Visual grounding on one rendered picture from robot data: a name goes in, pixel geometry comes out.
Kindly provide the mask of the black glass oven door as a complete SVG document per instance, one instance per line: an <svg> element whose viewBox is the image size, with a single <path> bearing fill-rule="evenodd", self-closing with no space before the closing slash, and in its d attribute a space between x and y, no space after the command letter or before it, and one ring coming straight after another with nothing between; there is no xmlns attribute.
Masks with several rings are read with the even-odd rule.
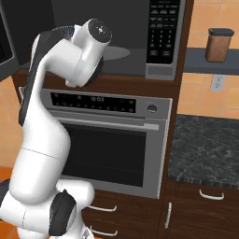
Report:
<svg viewBox="0 0 239 239"><path fill-rule="evenodd" d="M158 124L158 131L145 131L61 122L71 139L62 178L88 181L97 190L152 199L160 197L169 127L166 119L57 111L52 115L75 120Z"/></svg>

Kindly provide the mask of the grey microwave turntable plate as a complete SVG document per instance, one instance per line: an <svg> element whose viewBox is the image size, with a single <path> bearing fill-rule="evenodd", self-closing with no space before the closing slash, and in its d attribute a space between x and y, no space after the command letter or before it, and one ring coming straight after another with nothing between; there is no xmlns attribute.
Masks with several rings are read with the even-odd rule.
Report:
<svg viewBox="0 0 239 239"><path fill-rule="evenodd" d="M107 46L103 52L103 57L105 61L113 61L121 58L125 58L130 54L128 49L115 47L115 46Z"/></svg>

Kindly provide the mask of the black and silver microwave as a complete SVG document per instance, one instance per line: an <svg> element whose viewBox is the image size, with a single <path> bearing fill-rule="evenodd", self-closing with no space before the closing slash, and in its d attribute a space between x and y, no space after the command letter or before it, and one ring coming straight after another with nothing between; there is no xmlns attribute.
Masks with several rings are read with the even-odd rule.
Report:
<svg viewBox="0 0 239 239"><path fill-rule="evenodd" d="M105 61L110 75L173 80L183 28L186 0L51 0L55 24L81 25L103 21L112 33L109 46L130 54Z"/></svg>

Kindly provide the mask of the dark brown cupboard door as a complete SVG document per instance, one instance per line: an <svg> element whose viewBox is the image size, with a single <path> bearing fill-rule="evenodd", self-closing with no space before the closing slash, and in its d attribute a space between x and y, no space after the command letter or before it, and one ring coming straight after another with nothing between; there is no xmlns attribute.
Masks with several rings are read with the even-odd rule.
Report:
<svg viewBox="0 0 239 239"><path fill-rule="evenodd" d="M164 228L168 204L172 213L168 229ZM162 206L158 239L239 239L239 218L227 216L210 204L166 200Z"/></svg>

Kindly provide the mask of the dark grey microwave door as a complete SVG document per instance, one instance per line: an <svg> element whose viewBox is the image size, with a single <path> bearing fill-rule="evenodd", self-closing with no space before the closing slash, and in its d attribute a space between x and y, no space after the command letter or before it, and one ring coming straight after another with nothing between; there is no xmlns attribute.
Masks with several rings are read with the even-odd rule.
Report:
<svg viewBox="0 0 239 239"><path fill-rule="evenodd" d="M51 0L0 0L0 82L30 62L36 36L54 26Z"/></svg>

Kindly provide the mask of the dark brown tall cabinet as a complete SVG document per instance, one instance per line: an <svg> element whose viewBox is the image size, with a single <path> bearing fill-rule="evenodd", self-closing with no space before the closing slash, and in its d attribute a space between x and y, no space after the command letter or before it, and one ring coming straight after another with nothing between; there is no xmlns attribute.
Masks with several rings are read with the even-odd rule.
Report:
<svg viewBox="0 0 239 239"><path fill-rule="evenodd" d="M185 15L183 18L182 36L179 46L179 59L177 61L176 78L173 81L168 80L151 80L145 77L136 76L113 76L102 74L98 77L95 83L93 83L84 92L98 92L107 94L119 94L119 95L132 95L154 98L171 98L173 100L168 137L166 143L166 150L164 155L164 165L162 168L162 182L160 197L157 200L160 203L160 215L157 220L149 222L131 221L121 218L120 220L113 220L112 218L100 218L110 221L127 222L133 225L145 224L150 228L158 230L161 222L163 196L167 180L168 164L170 159L170 150L172 147L172 140L174 134L174 127L176 123L176 111L180 92L180 86L183 75L184 62L187 51L187 44L190 31L190 21L193 10L194 0L186 0Z"/></svg>

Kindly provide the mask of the silver built-in oven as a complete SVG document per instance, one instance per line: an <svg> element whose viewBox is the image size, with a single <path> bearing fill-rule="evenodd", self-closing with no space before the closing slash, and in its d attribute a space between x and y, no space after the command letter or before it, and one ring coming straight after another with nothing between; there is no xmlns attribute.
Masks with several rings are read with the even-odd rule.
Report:
<svg viewBox="0 0 239 239"><path fill-rule="evenodd" d="M41 92L41 99L44 107L51 115L57 111L113 117L149 118L167 120L168 122L170 122L173 103L171 98L47 89ZM158 110L155 113L150 113L147 110L148 105L155 105Z"/></svg>

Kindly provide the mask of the dark brown drawer front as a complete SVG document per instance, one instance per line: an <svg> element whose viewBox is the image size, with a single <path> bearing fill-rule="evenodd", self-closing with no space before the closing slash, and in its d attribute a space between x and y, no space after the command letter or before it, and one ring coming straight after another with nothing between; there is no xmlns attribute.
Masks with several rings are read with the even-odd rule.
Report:
<svg viewBox="0 0 239 239"><path fill-rule="evenodd" d="M93 235L101 239L158 239L158 230L150 228L145 224L133 225L127 222L110 221L84 216L87 227L92 226L96 231L114 232L118 231L116 237L103 236L96 233Z"/></svg>
<svg viewBox="0 0 239 239"><path fill-rule="evenodd" d="M112 218L120 220L125 218L131 221L149 222L157 220L160 215L160 203L157 199L131 196L121 193L115 193L104 190L96 190L93 206L103 208L113 208L115 205L118 209L115 212L102 212L90 209L83 210L85 216L97 216L98 218Z"/></svg>
<svg viewBox="0 0 239 239"><path fill-rule="evenodd" d="M220 196L223 192L225 198L223 201L208 200L201 197L199 190L211 196ZM192 201L199 204L214 204L216 206L222 205L239 209L239 190L223 189L180 181L168 180L166 182L164 198L178 200L179 202Z"/></svg>

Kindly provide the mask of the brown jar with black lid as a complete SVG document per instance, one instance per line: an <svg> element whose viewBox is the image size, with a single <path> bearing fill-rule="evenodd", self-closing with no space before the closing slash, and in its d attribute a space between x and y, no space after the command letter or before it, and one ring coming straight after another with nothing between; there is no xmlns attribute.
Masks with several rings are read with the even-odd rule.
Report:
<svg viewBox="0 0 239 239"><path fill-rule="evenodd" d="M205 59L209 63L224 63L233 35L234 30L230 28L209 28Z"/></svg>

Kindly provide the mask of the grey wall shelf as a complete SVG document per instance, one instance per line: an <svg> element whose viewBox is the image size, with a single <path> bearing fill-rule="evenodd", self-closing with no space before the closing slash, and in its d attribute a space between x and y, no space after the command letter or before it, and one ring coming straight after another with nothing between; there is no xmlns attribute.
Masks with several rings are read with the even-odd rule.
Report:
<svg viewBox="0 0 239 239"><path fill-rule="evenodd" d="M239 49L230 49L224 63L209 63L204 54L205 49L187 48L184 72L239 76Z"/></svg>

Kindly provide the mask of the white wall outlet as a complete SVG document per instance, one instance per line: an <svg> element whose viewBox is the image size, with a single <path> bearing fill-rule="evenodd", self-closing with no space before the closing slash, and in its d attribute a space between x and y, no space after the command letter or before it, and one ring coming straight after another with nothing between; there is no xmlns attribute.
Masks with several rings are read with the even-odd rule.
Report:
<svg viewBox="0 0 239 239"><path fill-rule="evenodd" d="M225 75L213 75L210 91L222 91L226 80Z"/></svg>

